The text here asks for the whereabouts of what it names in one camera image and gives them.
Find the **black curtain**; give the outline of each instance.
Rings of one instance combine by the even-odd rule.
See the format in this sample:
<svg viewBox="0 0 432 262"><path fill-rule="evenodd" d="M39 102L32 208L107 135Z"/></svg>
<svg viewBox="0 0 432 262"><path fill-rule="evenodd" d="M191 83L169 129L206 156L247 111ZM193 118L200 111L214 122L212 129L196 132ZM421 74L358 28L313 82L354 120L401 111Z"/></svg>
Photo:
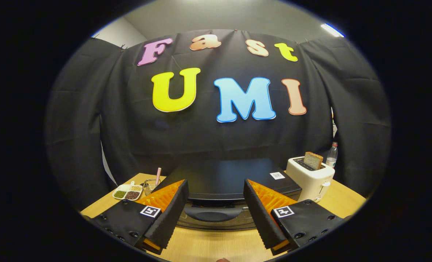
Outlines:
<svg viewBox="0 0 432 262"><path fill-rule="evenodd" d="M214 34L217 48L192 51L194 37ZM154 63L138 67L143 46L172 38ZM253 55L246 40L264 43L269 55ZM297 62L281 56L276 43L294 49ZM169 97L183 94L185 68L200 68L196 99L183 111L161 112L152 102L151 78L173 72ZM219 123L219 89L214 80L233 78L246 92L252 78L270 80L269 95L276 118ZM307 113L289 114L282 79L298 80ZM139 172L168 175L184 159L271 158L281 168L305 151L325 160L331 147L331 110L338 126L339 157L334 178L368 196L389 154L389 108L376 74L344 38L307 43L234 30L198 30L149 40L121 52L91 39L60 73L48 108L47 145L54 174L71 202L83 209L109 192L100 139L118 184Z"/></svg>

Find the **ceiling light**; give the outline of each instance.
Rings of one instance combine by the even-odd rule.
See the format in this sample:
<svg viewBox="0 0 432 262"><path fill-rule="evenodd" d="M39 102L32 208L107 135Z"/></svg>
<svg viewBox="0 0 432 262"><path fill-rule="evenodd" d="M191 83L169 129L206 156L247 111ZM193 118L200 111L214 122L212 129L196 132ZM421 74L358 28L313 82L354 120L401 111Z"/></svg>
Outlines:
<svg viewBox="0 0 432 262"><path fill-rule="evenodd" d="M335 37L338 37L338 36L344 37L344 35L342 33L339 33L339 31L335 30L334 28L332 28L328 24L322 24L321 27L324 28L324 30L328 31L331 35L334 35Z"/></svg>

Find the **letter m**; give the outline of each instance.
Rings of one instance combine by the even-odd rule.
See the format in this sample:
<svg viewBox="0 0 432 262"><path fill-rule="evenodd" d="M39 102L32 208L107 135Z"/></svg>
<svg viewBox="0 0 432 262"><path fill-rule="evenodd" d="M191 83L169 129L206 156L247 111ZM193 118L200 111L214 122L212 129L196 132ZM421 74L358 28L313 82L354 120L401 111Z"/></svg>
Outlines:
<svg viewBox="0 0 432 262"><path fill-rule="evenodd" d="M248 118L253 104L255 104L255 111L252 114L254 119L275 118L276 112L271 108L268 92L269 84L270 80L267 78L253 78L245 93L232 78L216 79L214 85L219 88L221 94L221 114L217 116L217 121L221 123L236 121L237 115L232 111L233 103L244 120Z"/></svg>

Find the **water bottle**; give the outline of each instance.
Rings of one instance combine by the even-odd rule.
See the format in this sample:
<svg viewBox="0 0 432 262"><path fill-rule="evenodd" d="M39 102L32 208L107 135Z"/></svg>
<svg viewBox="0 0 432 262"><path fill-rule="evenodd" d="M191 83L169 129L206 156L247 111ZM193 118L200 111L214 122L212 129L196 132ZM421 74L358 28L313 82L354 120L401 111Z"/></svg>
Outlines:
<svg viewBox="0 0 432 262"><path fill-rule="evenodd" d="M337 142L333 142L333 146L329 150L328 157L326 158L326 164L334 168L337 160Z"/></svg>

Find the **toaster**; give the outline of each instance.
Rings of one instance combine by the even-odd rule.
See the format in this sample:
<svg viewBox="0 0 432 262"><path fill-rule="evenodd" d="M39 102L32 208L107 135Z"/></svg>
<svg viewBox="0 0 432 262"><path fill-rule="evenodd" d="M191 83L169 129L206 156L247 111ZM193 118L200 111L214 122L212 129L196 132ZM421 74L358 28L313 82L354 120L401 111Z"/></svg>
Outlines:
<svg viewBox="0 0 432 262"><path fill-rule="evenodd" d="M304 156L299 156L288 159L286 174L302 187L299 202L306 199L318 202L324 197L331 185L334 168L321 163L321 167L318 170L314 170L304 163L304 158Z"/></svg>

